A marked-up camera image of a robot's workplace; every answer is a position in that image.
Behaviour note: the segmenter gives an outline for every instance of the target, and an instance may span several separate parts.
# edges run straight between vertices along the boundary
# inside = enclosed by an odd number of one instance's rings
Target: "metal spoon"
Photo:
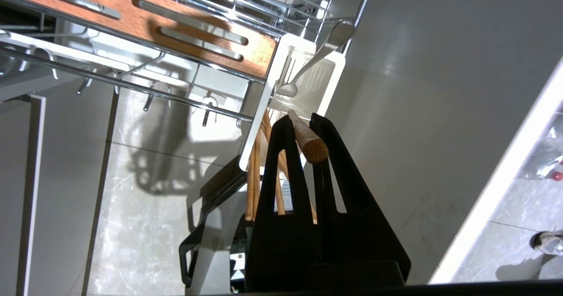
[[[299,70],[299,72],[295,74],[295,77],[292,81],[280,86],[276,90],[276,94],[288,97],[294,97],[295,95],[297,95],[296,84],[299,78],[303,76],[303,74],[305,74],[305,72],[307,72],[309,68],[315,65],[318,61],[322,60],[328,54],[334,52],[334,50],[338,49],[340,45],[348,42],[348,40],[350,40],[352,36],[354,36],[354,33],[356,33],[356,27],[351,21],[340,21],[339,23],[337,23],[332,28],[332,30],[330,30],[328,37],[326,37],[326,40],[324,40],[324,43],[322,43],[322,46],[320,47],[320,49],[318,49],[311,60],[309,60],[307,64],[305,64]]]

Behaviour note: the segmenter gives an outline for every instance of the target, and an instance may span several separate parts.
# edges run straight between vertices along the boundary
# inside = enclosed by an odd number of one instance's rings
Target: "white wall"
[[[369,0],[327,113],[425,284],[563,54],[563,0]]]

